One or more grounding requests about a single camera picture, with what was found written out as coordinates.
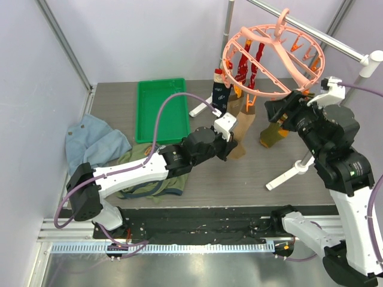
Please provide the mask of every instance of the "green tray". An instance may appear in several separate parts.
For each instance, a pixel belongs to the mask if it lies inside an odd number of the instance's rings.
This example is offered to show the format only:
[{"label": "green tray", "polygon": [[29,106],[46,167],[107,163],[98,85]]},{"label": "green tray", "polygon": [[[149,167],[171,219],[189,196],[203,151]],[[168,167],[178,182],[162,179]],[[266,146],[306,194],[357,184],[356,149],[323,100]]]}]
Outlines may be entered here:
[{"label": "green tray", "polygon": [[[136,142],[153,141],[154,124],[162,103],[172,94],[186,91],[185,79],[142,81],[138,83]],[[165,106],[157,142],[174,144],[190,133],[186,96],[173,98]]]}]

